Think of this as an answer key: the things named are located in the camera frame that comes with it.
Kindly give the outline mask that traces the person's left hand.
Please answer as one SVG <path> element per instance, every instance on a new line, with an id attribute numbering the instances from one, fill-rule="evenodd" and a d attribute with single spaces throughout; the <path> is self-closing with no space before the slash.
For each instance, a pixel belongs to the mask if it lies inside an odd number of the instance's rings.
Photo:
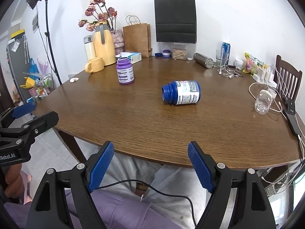
<path id="1" fill-rule="evenodd" d="M 28 194 L 31 179 L 30 174 L 22 171 L 21 163 L 10 166 L 5 175 L 5 182 L 8 185 L 5 188 L 5 195 L 8 198 L 20 198 L 23 204 L 31 202 L 32 198 Z"/>

